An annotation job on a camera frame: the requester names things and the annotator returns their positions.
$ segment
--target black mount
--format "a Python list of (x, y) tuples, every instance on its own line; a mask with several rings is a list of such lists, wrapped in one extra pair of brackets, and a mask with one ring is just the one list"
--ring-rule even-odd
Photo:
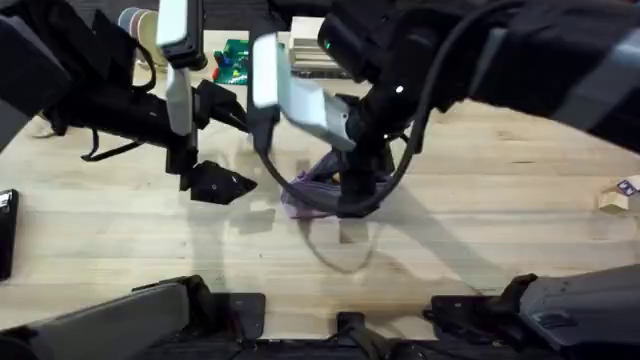
[(474, 345), (505, 344), (516, 350), (546, 348), (520, 320), (520, 298), (536, 275), (518, 276), (500, 296), (434, 296), (423, 317), (438, 338), (447, 336)]
[(199, 275), (180, 277), (133, 289), (179, 283), (189, 297), (190, 321), (183, 333), (256, 340), (264, 331), (266, 297), (260, 293), (212, 293)]

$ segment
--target black cable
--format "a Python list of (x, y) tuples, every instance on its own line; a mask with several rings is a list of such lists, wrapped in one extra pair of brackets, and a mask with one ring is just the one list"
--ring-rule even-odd
[(521, 6), (524, 4), (524, 0), (504, 0), (497, 1), (487, 6), (484, 6), (477, 11), (473, 12), (471, 15), (464, 18), (456, 27), (451, 31), (449, 36), (445, 39), (440, 50), (436, 54), (436, 57), (433, 61), (431, 69), (427, 74), (427, 78), (425, 81), (425, 87), (422, 91), (420, 104), (418, 105), (418, 110), (416, 115), (414, 116), (414, 124), (411, 129), (411, 136), (409, 138), (409, 143), (402, 154), (402, 158), (400, 159), (400, 163), (396, 172), (393, 174), (387, 185), (380, 191), (376, 192), (375, 195), (370, 197), (367, 200), (356, 204), (350, 204), (345, 206), (335, 206), (332, 203), (328, 203), (322, 200), (317, 200), (309, 197), (306, 193), (301, 190), (296, 189), (291, 186), (278, 172), (275, 168), (271, 160), (269, 159), (269, 155), (265, 152), (259, 152), (258, 156), (264, 163), (267, 171), (271, 176), (283, 187), (283, 189), (288, 192), (291, 196), (303, 202), (305, 205), (315, 208), (316, 210), (333, 213), (333, 214), (360, 214), (363, 212), (367, 212), (370, 209), (374, 208), (382, 200), (384, 200), (400, 183), (400, 180), (406, 173), (409, 165), (411, 164), (411, 160), (413, 155), (420, 146), (421, 138), (424, 135), (424, 130), (429, 121), (429, 112), (432, 109), (431, 106), (431, 98), (432, 92), (435, 88), (435, 85), (438, 81), (438, 76), (444, 66), (445, 60), (447, 60), (447, 56), (454, 48), (456, 42), (465, 34), (465, 32), (476, 23), (478, 20), (493, 15), (496, 12), (508, 10), (513, 7)]

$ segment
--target colorful object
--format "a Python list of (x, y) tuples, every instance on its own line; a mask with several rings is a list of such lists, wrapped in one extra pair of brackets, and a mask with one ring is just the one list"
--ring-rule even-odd
[(638, 189), (636, 189), (628, 180), (620, 181), (617, 187), (618, 190), (626, 196), (633, 196), (638, 192)]
[(213, 72), (213, 80), (218, 84), (246, 85), (249, 76), (249, 42), (247, 40), (227, 40), (223, 51), (213, 54), (218, 68)]
[[(340, 200), (340, 160), (335, 152), (330, 152), (318, 161), (309, 171), (302, 171), (289, 184), (294, 188), (309, 194), (311, 197), (321, 198), (338, 205)], [(378, 191), (383, 189), (389, 181), (388, 176), (381, 176), (376, 186)], [(302, 201), (297, 200), (285, 190), (282, 190), (280, 201), (291, 219), (315, 219), (332, 216), (320, 210), (313, 209)]]

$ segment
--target light wood surface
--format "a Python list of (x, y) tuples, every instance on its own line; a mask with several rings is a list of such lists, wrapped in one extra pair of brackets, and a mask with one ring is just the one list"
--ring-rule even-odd
[[(246, 36), (208, 33), (207, 55)], [(209, 78), (210, 63), (194, 82)], [(244, 102), (246, 89), (231, 88)], [(40, 126), (32, 122), (0, 156), (0, 189), (23, 195), (14, 276), (0, 285), (0, 327), (195, 273), (214, 291), (265, 293), (267, 337), (327, 335), (342, 310), (367, 313), (388, 334), (430, 336), (419, 314), (432, 295), (497, 294), (517, 274), (567, 275), (639, 259), (636, 216), (602, 214), (595, 205), (612, 179), (639, 173), (638, 156), (479, 104), (434, 114), (424, 153), (372, 216), (309, 224), (286, 217), (280, 189), (246, 135), (221, 124), (201, 134), (201, 160), (259, 183), (227, 207), (179, 193), (161, 149), (88, 164), (80, 155), (90, 148), (89, 131), (32, 138)], [(104, 149), (124, 142), (102, 136)], [(327, 150), (283, 121), (272, 156), (292, 178)]]

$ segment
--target purple cloth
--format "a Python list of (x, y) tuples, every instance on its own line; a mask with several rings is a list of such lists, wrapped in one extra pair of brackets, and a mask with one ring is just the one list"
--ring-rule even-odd
[[(329, 152), (309, 171), (302, 171), (289, 184), (313, 198), (323, 199), (338, 204), (340, 199), (340, 185), (331, 180), (333, 175), (339, 172), (338, 157), (334, 152)], [(377, 184), (378, 190), (384, 187), (386, 181)], [(287, 215), (292, 219), (316, 219), (335, 214), (313, 209), (297, 200), (284, 189), (280, 195), (280, 201)]]

